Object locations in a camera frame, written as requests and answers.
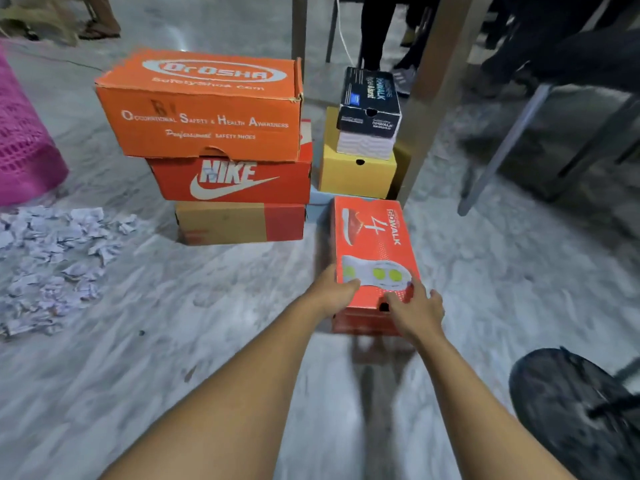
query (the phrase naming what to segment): white cable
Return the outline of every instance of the white cable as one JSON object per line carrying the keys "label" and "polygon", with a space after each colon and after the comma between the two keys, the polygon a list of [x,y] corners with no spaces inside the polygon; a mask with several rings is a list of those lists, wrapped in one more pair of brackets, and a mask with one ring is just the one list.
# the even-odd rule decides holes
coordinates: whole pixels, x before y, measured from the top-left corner
{"label": "white cable", "polygon": [[338,7],[338,33],[340,33],[340,40],[342,40],[342,46],[344,47],[344,51],[347,53],[347,57],[349,58],[349,62],[352,67],[356,67],[356,64],[353,63],[353,59],[349,55],[349,49],[347,48],[347,44],[344,41],[344,37],[342,35],[342,26],[340,24],[340,0],[335,0]]}

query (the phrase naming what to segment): white oval outline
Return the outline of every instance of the white oval outline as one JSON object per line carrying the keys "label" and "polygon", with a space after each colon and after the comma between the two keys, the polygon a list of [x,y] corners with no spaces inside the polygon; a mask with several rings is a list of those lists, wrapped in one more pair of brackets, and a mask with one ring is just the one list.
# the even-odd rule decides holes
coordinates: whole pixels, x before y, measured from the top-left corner
{"label": "white oval outline", "polygon": [[[250,79],[250,80],[246,80],[246,79],[214,79],[212,77],[196,77],[193,75],[187,75],[187,74],[182,74],[180,72],[171,72],[171,71],[165,71],[163,69],[160,69],[160,64],[167,64],[170,62],[176,62],[176,63],[211,63],[211,64],[229,64],[229,65],[234,65],[234,66],[243,66],[243,67],[253,67],[254,69],[262,69],[265,70],[267,72],[271,72],[273,75],[268,78],[268,79]],[[282,80],[284,78],[286,78],[287,74],[286,72],[283,71],[279,71],[277,69],[270,69],[268,67],[262,67],[262,66],[255,66],[253,64],[241,64],[239,62],[224,62],[224,61],[201,61],[201,60],[195,60],[195,59],[164,59],[164,60],[149,60],[149,61],[144,61],[142,62],[142,67],[144,67],[145,69],[148,69],[150,71],[153,72],[159,72],[160,74],[167,74],[167,75],[173,75],[173,76],[180,76],[180,77],[186,77],[188,79],[201,79],[201,80],[219,80],[221,82],[275,82],[277,80]]]}

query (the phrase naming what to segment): pink trash bin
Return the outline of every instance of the pink trash bin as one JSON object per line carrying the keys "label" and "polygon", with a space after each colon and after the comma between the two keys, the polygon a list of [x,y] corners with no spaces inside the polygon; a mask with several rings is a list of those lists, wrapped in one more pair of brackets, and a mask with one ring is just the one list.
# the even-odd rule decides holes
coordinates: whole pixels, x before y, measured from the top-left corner
{"label": "pink trash bin", "polygon": [[68,173],[0,47],[0,205],[43,195]]}

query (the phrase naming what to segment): hand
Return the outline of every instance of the hand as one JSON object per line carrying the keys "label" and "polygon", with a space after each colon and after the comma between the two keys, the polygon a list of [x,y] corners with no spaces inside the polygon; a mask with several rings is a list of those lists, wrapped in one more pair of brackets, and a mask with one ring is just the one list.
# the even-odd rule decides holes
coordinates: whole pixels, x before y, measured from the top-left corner
{"label": "hand", "polygon": [[331,317],[345,309],[360,288],[360,280],[348,283],[335,282],[335,265],[326,268],[316,278],[302,298],[312,302],[319,312],[318,320]]}
{"label": "hand", "polygon": [[429,298],[420,279],[413,276],[412,284],[413,297],[409,303],[402,302],[395,293],[386,293],[385,298],[400,334],[419,348],[424,341],[445,338],[442,330],[444,307],[436,290],[431,290]]}

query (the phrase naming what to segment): orange shoe box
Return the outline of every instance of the orange shoe box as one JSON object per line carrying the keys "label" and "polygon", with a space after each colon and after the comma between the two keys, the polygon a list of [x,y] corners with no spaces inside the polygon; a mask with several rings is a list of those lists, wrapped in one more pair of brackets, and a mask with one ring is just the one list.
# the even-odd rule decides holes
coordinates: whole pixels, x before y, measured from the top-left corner
{"label": "orange shoe box", "polygon": [[176,202],[175,217],[187,244],[299,241],[303,204]]}
{"label": "orange shoe box", "polygon": [[338,283],[359,278],[362,284],[349,306],[333,317],[332,331],[398,335],[384,295],[391,291],[409,301],[411,273],[419,277],[400,204],[335,197],[332,243]]}
{"label": "orange shoe box", "polygon": [[95,84],[125,155],[298,157],[299,59],[142,50]]}
{"label": "orange shoe box", "polygon": [[147,162],[167,200],[308,203],[312,160],[311,120],[302,120],[296,162],[234,162],[224,157]]}

